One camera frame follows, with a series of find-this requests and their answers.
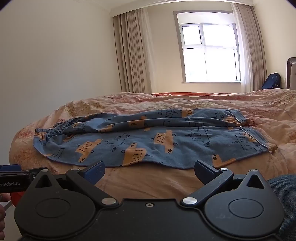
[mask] blue backpack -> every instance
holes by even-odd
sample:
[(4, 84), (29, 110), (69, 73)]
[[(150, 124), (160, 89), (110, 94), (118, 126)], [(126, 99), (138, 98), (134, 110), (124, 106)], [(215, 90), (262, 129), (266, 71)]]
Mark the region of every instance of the blue backpack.
[(275, 88), (280, 88), (281, 86), (281, 76), (279, 75), (279, 73), (274, 73), (274, 74), (270, 74), (264, 85), (262, 86), (262, 90), (265, 89), (275, 89)]

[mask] red object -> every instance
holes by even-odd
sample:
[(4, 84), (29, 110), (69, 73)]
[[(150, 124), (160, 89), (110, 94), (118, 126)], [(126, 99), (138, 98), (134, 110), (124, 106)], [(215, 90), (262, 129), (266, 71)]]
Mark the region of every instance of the red object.
[(154, 96), (160, 96), (160, 95), (211, 96), (211, 95), (231, 95), (231, 93), (166, 92), (166, 93), (156, 93), (152, 95)]
[(25, 192), (12, 192), (10, 194), (11, 196), (11, 201), (12, 201), (12, 205), (13, 206), (17, 206), (18, 202), (20, 201), (20, 199), (22, 198), (22, 196), (24, 195)]

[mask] white wall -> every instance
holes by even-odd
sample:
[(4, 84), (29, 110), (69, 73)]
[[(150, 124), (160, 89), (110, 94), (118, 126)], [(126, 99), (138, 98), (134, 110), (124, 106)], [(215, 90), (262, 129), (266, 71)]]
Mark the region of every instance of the white wall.
[(296, 57), (296, 8), (287, 0), (254, 0), (266, 57), (267, 75), (287, 77), (287, 60)]
[(240, 83), (182, 83), (182, 68), (173, 11), (232, 11), (228, 2), (188, 1), (147, 8), (155, 55), (157, 92), (240, 93)]
[(0, 11), (0, 164), (15, 133), (72, 100), (120, 92), (112, 18), (74, 0)]

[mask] window pane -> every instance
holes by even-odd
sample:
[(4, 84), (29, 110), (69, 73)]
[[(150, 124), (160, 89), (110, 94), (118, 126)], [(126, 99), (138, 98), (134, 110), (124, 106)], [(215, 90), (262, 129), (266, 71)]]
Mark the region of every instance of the window pane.
[(228, 25), (203, 25), (205, 45), (233, 47), (236, 45), (233, 28)]
[(186, 45), (202, 44), (200, 40), (200, 27), (199, 26), (186, 26), (182, 27), (184, 43)]
[(207, 48), (206, 51), (208, 80), (237, 80), (234, 49)]
[(204, 48), (184, 49), (186, 82), (207, 80)]

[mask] denim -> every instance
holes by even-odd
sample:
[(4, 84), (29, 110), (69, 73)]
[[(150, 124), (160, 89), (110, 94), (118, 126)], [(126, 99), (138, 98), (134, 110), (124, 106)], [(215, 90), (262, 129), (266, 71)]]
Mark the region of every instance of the denim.
[(296, 240), (296, 175), (283, 175), (267, 181), (284, 207), (285, 218), (278, 232), (283, 241)]

